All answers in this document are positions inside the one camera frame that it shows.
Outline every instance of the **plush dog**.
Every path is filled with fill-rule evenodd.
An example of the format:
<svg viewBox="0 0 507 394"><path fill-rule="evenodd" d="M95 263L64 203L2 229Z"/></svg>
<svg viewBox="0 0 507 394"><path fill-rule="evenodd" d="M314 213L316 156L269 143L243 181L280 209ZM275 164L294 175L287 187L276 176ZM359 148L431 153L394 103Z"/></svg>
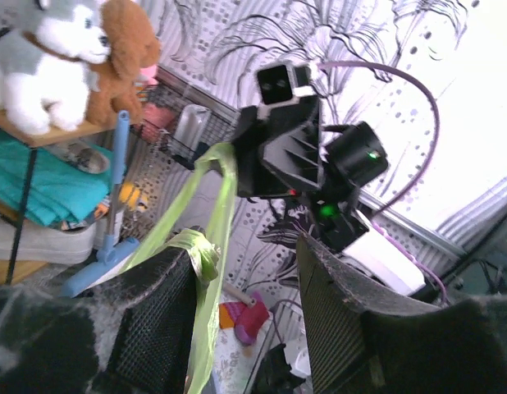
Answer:
<svg viewBox="0 0 507 394"><path fill-rule="evenodd" d="M76 130L88 103L88 63L105 62L110 52L99 6L96 0L18 3L17 29L0 38L0 109L26 134L45 134L50 124Z"/></svg>
<svg viewBox="0 0 507 394"><path fill-rule="evenodd" d="M86 119L111 128L116 114L126 110L131 124L142 121L142 103L134 82L140 69L158 62L160 43L146 12L131 0L108 0L102 5L103 28L112 46L109 60L90 65L98 75L92 88Z"/></svg>

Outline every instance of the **teal towel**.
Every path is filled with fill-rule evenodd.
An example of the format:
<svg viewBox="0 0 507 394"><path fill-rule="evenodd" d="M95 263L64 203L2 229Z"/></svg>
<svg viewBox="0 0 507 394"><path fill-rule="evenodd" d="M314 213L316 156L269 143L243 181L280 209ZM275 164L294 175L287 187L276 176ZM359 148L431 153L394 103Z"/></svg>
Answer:
<svg viewBox="0 0 507 394"><path fill-rule="evenodd" d="M111 159L112 153L95 147ZM0 131L0 201L20 207L29 148ZM84 220L109 192L111 171L93 175L64 163L44 149L34 168L26 217L43 226Z"/></svg>

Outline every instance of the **plush toy head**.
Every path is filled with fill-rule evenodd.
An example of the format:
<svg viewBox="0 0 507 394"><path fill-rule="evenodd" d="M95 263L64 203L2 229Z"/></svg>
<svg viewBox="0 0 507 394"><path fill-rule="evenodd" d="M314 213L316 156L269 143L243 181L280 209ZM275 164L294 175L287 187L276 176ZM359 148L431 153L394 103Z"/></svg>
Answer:
<svg viewBox="0 0 507 394"><path fill-rule="evenodd" d="M110 53L96 0L20 0L19 27L44 47L89 63Z"/></svg>
<svg viewBox="0 0 507 394"><path fill-rule="evenodd" d="M141 68L159 59L160 43L148 15L131 0L109 0L102 11L103 28L112 45L112 65L123 80L135 80Z"/></svg>

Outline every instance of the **yellow toy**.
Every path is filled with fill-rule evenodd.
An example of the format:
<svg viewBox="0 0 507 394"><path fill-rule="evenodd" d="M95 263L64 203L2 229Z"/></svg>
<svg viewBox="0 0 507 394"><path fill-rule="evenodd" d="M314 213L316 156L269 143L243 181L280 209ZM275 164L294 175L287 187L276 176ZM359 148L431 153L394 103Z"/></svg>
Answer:
<svg viewBox="0 0 507 394"><path fill-rule="evenodd" d="M129 182L121 186L119 201L131 211L143 213L148 209L148 196L137 186Z"/></svg>

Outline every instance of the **blue brush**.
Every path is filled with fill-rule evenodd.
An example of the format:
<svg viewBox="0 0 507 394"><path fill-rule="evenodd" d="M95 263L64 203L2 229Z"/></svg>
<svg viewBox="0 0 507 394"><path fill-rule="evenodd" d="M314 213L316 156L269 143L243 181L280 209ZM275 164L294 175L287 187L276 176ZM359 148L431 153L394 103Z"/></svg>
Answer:
<svg viewBox="0 0 507 394"><path fill-rule="evenodd" d="M97 252L97 261L82 268L70 277L62 286L61 296L76 297L82 291L94 284L98 279L112 271L121 261L127 259L139 246L135 238L126 238L115 243L115 217L121 185L124 180L126 148L130 134L130 115L127 111L120 111L116 121L112 158L112 192L111 207L107 214L106 234L103 247Z"/></svg>

